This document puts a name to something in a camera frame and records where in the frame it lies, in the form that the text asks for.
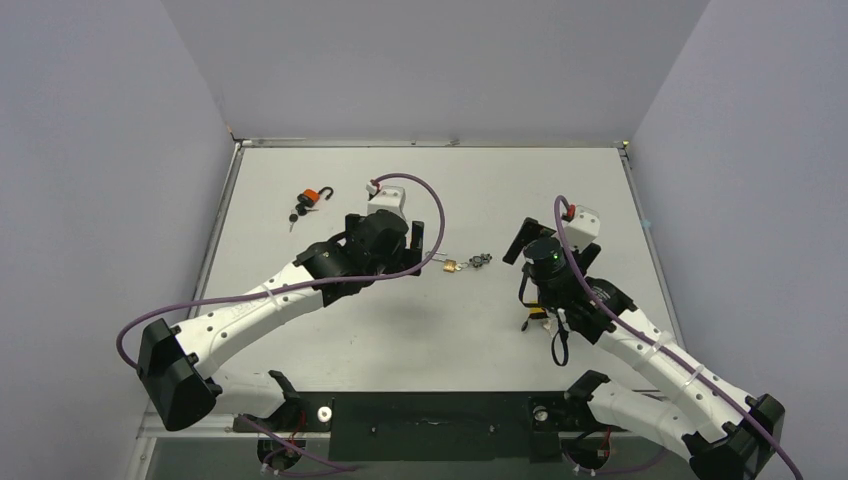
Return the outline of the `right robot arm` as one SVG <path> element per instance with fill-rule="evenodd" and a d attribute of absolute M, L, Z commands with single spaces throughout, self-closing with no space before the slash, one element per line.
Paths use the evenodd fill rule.
<path fill-rule="evenodd" d="M 557 231 L 527 217 L 503 257 L 507 264 L 524 260 L 521 283 L 537 289 L 530 305 L 554 317 L 557 338 L 581 336 L 663 396 L 630 392 L 589 370 L 566 392 L 566 418 L 638 434 L 686 460 L 700 479 L 756 478 L 777 452 L 784 406 L 724 381 L 614 284 L 589 276 L 599 252 L 594 242 L 565 249 Z"/>

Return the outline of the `small padlock key charm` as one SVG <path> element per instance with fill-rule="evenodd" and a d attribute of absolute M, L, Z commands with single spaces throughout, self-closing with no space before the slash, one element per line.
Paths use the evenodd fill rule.
<path fill-rule="evenodd" d="M 488 253 L 481 253 L 479 255 L 474 255 L 468 258 L 467 261 L 461 262 L 458 266 L 461 269 L 479 269 L 483 266 L 489 264 L 492 260 L 492 255 Z"/>

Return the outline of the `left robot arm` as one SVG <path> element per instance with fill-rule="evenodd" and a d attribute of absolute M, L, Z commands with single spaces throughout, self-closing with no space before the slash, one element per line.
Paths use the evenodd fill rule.
<path fill-rule="evenodd" d="M 291 427 L 298 394 L 279 371 L 235 373 L 234 355 L 302 315 L 373 284 L 374 276 L 418 268 L 424 224 L 380 209 L 349 214 L 345 230 L 310 245 L 245 302 L 168 326 L 148 324 L 137 374 L 168 431 L 186 429 L 210 414 L 246 414 L 272 429 Z"/>

